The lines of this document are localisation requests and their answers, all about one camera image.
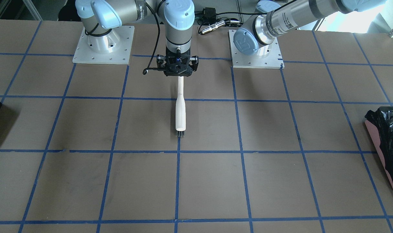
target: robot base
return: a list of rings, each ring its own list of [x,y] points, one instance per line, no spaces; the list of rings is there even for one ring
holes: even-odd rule
[[[235,30],[229,30],[229,39],[230,39],[230,50],[232,57],[232,66],[234,68],[260,68],[260,69],[280,69],[281,66],[284,68],[283,58],[281,56],[280,47],[278,46],[277,38],[273,42],[263,48],[261,48],[257,54],[263,51],[263,56],[253,55],[247,56],[235,47],[233,38],[234,38]]]
[[[121,26],[102,37],[87,36],[83,31],[75,50],[73,63],[129,64],[135,27]]]

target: floor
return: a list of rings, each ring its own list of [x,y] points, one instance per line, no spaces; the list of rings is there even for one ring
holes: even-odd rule
[[[155,25],[129,66],[73,64],[82,28],[0,20],[0,233],[393,232],[363,124],[393,105],[387,35],[294,31],[262,70],[194,30],[178,139],[176,79],[141,74]]]

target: metal connector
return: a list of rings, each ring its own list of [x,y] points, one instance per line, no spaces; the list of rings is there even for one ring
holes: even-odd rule
[[[225,21],[224,20],[222,20],[220,22],[217,22],[217,23],[215,23],[213,25],[209,25],[206,28],[203,28],[201,30],[201,33],[204,35],[204,34],[207,34],[207,33],[211,32],[211,31],[214,31],[215,29],[220,28],[222,26],[225,26]]]

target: metal base plate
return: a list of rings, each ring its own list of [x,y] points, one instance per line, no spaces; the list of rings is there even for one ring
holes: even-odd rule
[[[280,69],[284,68],[283,58],[281,56],[280,47],[277,38],[273,44],[269,45],[268,54],[264,57],[258,55],[247,56],[235,47],[233,38],[235,30],[229,30],[230,50],[232,57],[232,66],[234,68],[260,68],[260,69]]]
[[[84,28],[81,32],[80,40],[75,50],[73,63],[84,64],[129,64],[130,52],[132,50],[133,33],[135,27],[121,26],[114,28],[115,32],[120,35],[119,49],[112,53],[96,53],[90,49],[87,43],[87,36],[84,34]]]

